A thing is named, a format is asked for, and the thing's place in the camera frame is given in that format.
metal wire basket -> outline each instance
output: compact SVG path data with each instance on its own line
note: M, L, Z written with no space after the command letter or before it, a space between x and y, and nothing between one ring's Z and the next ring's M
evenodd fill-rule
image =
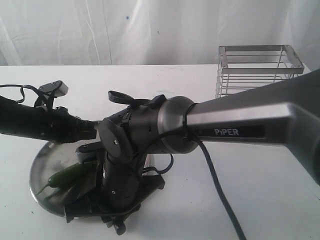
M220 46L215 97L291 79L303 72L304 65L290 45Z

dish rack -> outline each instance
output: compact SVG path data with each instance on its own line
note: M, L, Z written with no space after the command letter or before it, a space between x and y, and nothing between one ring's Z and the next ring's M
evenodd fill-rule
M304 68L290 45L219 46L215 97L291 79Z

white table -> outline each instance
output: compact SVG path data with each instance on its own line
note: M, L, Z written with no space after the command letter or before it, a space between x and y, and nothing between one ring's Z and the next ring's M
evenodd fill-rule
M214 98L216 65L1 66L0 84L39 85L63 80L69 87L55 106L86 120L101 120L124 106L108 90L135 98L182 95ZM1 89L18 99L19 89ZM26 104L36 96L28 91ZM120 239L98 217L65 219L42 209L29 191L29 171L44 141L0 135L0 239ZM320 239L320 187L284 147L206 143L221 185L248 240ZM156 155L160 169L169 156ZM237 239L200 151L175 155L164 190L142 203L121 239Z

chili pepper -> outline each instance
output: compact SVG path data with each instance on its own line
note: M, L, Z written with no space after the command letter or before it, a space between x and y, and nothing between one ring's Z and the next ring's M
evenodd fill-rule
M40 191L35 194L36 196L43 192L46 187L51 188L61 188L64 185L71 183L75 179L83 176L85 173L89 172L93 167L97 167L97 161L85 162L83 164L73 164L55 174L53 174L49 179L48 183L44 185Z

fabric wall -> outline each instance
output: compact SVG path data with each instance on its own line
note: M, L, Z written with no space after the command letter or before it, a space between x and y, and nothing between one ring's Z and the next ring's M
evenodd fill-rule
M320 67L319 0L0 0L0 65L217 63L219 45L291 44Z

